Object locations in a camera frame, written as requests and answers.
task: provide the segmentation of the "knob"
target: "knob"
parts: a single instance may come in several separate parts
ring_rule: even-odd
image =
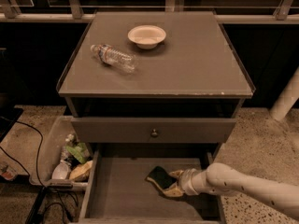
[[[156,138],[159,136],[159,133],[156,129],[153,129],[150,134],[151,137]]]

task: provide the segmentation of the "bottle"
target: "bottle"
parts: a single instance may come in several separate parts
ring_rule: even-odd
[[[123,53],[108,44],[92,45],[91,51],[103,63],[116,67],[125,73],[135,71],[136,60],[134,55]]]
[[[0,175],[7,181],[12,181],[17,177],[17,172],[10,167],[7,162],[0,161]]]

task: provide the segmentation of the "white bowl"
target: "white bowl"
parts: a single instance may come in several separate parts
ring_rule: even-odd
[[[143,25],[133,28],[128,37],[141,49],[153,49],[166,38],[166,32],[158,26]]]

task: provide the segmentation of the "drawer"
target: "drawer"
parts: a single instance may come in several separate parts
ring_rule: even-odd
[[[83,142],[225,143],[235,119],[72,118]]]
[[[163,152],[157,155],[149,149],[150,145],[120,147],[103,144],[95,152],[98,162],[90,175],[78,223],[225,223],[219,197],[202,193],[168,199],[145,180],[157,165],[167,172],[202,169],[211,159],[184,155],[166,159]],[[172,156],[171,145],[164,148]]]

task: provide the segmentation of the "floor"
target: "floor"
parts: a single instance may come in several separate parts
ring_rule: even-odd
[[[63,106],[26,106],[19,121],[36,127],[44,135],[49,135],[51,125],[64,113]],[[15,124],[1,147],[18,160],[31,174],[36,168],[36,153],[40,142],[39,134],[19,123]],[[1,161],[6,161],[20,175],[23,169],[0,151]],[[247,175],[272,179],[299,185],[299,110],[293,109],[281,122],[273,120],[265,108],[241,108],[237,124],[227,143],[223,144],[217,162],[228,164]],[[38,186],[0,183],[0,223],[25,223],[31,206],[39,191]],[[64,204],[78,220],[83,193],[62,193]],[[244,195],[221,197],[228,224],[242,223],[299,223],[262,203]],[[59,203],[57,193],[47,194],[41,211],[52,203]],[[63,223],[62,207],[54,204],[45,214],[45,223]]]

